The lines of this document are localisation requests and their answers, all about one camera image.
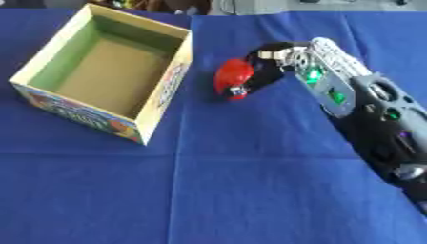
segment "box wall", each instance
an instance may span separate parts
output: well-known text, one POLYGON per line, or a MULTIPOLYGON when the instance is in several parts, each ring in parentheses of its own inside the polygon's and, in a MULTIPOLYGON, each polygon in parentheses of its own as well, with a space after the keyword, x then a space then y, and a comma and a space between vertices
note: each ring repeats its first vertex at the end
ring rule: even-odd
POLYGON ((189 33, 141 113, 136 118, 136 125, 141 132, 142 140, 146 144, 152 137, 163 113, 169 107, 176 90, 193 61, 192 42, 192 34, 189 33))
POLYGON ((84 106, 65 97, 52 95, 47 92, 17 84, 13 86, 37 108, 88 125, 100 131, 112 133, 142 143, 138 129, 133 122, 106 112, 101 112, 90 106, 84 106))

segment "table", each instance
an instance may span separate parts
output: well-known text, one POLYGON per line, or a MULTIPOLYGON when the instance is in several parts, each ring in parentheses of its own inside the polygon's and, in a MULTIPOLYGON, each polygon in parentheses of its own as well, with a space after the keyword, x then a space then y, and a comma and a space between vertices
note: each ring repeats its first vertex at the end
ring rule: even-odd
POLYGON ((224 60, 264 42, 326 36, 427 105, 426 13, 196 16, 193 66, 145 148, 28 106, 7 83, 72 14, 0 10, 2 243, 427 240, 417 210, 294 78, 233 103, 218 101, 212 84, 224 60))

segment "colorful box print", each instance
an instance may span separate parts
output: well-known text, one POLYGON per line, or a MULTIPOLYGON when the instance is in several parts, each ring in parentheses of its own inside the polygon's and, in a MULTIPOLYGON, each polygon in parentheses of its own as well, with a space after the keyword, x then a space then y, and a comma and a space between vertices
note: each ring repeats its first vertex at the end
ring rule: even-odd
POLYGON ((59 96, 14 85, 33 106, 53 112, 72 121, 89 125, 98 130, 112 133, 142 143, 135 125, 111 114, 82 106, 59 96))

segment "black cable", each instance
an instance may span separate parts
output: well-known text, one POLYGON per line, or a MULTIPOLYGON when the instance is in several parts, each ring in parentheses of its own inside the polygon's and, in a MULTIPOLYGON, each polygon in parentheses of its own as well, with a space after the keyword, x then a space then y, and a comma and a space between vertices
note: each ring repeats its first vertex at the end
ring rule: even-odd
POLYGON ((232 5, 233 5, 233 15, 237 15, 237 5, 235 3, 235 0, 232 0, 232 5))

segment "printed label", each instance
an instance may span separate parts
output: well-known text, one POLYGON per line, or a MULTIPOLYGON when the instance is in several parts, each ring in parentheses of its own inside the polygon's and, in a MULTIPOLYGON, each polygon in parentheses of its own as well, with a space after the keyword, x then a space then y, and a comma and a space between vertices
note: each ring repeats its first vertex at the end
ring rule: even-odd
POLYGON ((56 113, 75 122, 89 125, 98 130, 140 142, 140 136, 135 125, 129 121, 41 91, 21 86, 15 87, 35 107, 56 113))
POLYGON ((157 108, 162 107, 169 101, 171 101, 179 82, 181 81, 182 75, 185 72, 185 65, 179 64, 168 72, 163 85, 162 92, 158 101, 157 108))

